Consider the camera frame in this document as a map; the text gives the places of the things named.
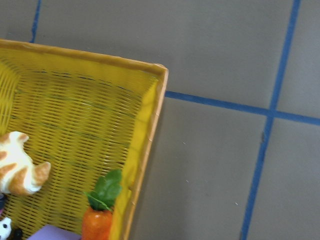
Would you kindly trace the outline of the yellow plastic basket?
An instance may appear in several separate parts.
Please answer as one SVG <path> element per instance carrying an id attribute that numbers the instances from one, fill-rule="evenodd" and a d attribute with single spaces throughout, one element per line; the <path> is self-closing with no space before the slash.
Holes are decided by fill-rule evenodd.
<path id="1" fill-rule="evenodd" d="M 126 240 L 161 112 L 168 69 L 147 63 L 13 40 L 0 42 L 0 132 L 26 133 L 48 181 L 10 195 L 4 214 L 27 239 L 45 225 L 81 232 L 86 192 L 122 170 L 112 240 Z"/>

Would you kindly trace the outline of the orange toy carrot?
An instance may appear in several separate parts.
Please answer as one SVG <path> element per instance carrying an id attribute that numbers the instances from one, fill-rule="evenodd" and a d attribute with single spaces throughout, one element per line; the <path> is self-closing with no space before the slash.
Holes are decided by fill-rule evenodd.
<path id="1" fill-rule="evenodd" d="M 100 176 L 90 192 L 85 192 L 89 207 L 82 218 L 82 240 L 108 240 L 113 224 L 116 199 L 122 190 L 122 170 L 113 169 Z"/>

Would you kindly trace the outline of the toy croissant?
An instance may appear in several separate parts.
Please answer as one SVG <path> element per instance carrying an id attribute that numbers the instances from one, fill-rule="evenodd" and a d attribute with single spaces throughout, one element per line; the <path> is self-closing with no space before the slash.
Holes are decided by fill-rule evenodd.
<path id="1" fill-rule="evenodd" d="M 28 196 L 38 192 L 48 180 L 51 164 L 47 161 L 34 165 L 25 152 L 29 136 L 12 131 L 0 137 L 0 192 Z"/>

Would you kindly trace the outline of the purple foam block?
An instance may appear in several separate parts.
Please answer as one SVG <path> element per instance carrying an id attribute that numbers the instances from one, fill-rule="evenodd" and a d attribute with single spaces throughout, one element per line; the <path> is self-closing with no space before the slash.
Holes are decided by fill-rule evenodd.
<path id="1" fill-rule="evenodd" d="M 80 240 L 77 233 L 61 229 L 53 225 L 45 225 L 36 233 L 27 238 L 28 240 Z"/>

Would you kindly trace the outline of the toy panda figure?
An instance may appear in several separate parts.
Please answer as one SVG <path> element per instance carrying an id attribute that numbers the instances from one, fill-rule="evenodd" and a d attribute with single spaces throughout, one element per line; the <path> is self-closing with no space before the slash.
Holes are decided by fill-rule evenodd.
<path id="1" fill-rule="evenodd" d="M 23 231 L 20 228 L 12 229 L 12 220 L 5 217 L 0 221 L 0 239 L 1 240 L 21 240 Z"/>

